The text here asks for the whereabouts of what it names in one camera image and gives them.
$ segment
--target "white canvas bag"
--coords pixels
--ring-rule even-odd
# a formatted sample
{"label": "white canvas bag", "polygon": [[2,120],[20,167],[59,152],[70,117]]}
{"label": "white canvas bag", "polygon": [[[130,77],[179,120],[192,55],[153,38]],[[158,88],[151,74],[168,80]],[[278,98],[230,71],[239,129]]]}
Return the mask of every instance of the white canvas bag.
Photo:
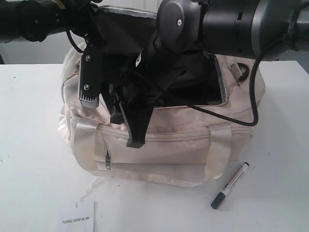
{"label": "white canvas bag", "polygon": [[[202,108],[242,121],[252,121],[249,79],[237,83],[243,63],[251,70],[254,60],[217,57],[224,102]],[[198,186],[220,177],[229,160],[239,160],[253,137],[253,129],[230,123],[186,106],[155,108],[140,149],[126,147],[126,126],[110,123],[110,113],[100,99],[88,109],[78,99],[79,60],[71,49],[61,76],[64,106],[59,131],[72,147],[78,164],[93,175],[148,181],[182,187]],[[265,93],[258,71],[257,103]]]}

